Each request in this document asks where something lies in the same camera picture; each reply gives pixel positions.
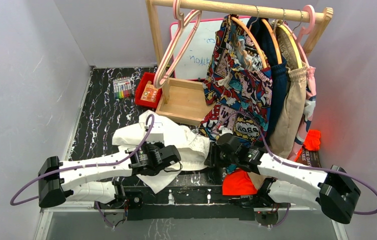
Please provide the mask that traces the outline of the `white shorts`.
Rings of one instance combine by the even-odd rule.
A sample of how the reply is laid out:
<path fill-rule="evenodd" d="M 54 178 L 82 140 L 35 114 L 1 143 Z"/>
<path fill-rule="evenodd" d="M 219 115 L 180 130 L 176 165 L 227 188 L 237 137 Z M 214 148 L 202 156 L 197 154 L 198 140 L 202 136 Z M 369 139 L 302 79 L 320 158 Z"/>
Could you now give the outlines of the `white shorts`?
<path fill-rule="evenodd" d="M 139 115 L 138 123 L 117 129 L 113 134 L 112 144 L 126 147 L 138 145 L 145 135 L 146 120 L 150 114 L 154 115 L 155 123 L 159 123 L 159 129 L 163 131 L 164 145 L 174 145 L 181 156 L 179 163 L 167 167 L 155 176 L 137 175 L 157 194 L 167 187 L 180 172 L 200 171 L 207 167 L 205 160 L 209 154 L 210 139 L 193 133 L 185 125 L 178 125 L 165 116 L 147 110 Z"/>

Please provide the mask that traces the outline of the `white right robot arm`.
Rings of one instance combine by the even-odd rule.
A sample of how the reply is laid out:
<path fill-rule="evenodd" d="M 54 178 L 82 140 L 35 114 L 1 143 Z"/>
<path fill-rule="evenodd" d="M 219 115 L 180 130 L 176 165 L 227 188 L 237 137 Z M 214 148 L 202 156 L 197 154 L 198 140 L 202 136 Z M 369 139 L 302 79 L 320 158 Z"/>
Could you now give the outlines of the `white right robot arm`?
<path fill-rule="evenodd" d="M 264 207 L 273 204 L 296 204 L 320 210 L 328 218 L 349 224 L 361 191 L 343 168 L 314 168 L 272 155 L 265 148 L 242 145 L 236 137 L 225 133 L 211 143 L 205 160 L 208 167 L 231 164 L 264 177 L 257 191 Z"/>

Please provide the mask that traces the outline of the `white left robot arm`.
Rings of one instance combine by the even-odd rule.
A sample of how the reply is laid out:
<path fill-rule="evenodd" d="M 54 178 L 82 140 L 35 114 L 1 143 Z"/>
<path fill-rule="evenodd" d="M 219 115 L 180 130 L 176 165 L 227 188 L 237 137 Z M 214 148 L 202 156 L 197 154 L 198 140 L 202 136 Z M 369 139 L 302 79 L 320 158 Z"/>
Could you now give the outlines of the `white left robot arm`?
<path fill-rule="evenodd" d="M 176 146 L 160 143 L 143 143 L 140 148 L 124 145 L 117 153 L 79 161 L 51 156 L 38 172 L 38 205 L 51 208 L 66 201 L 93 201 L 120 208 L 125 193 L 104 179 L 156 176 L 181 159 Z"/>

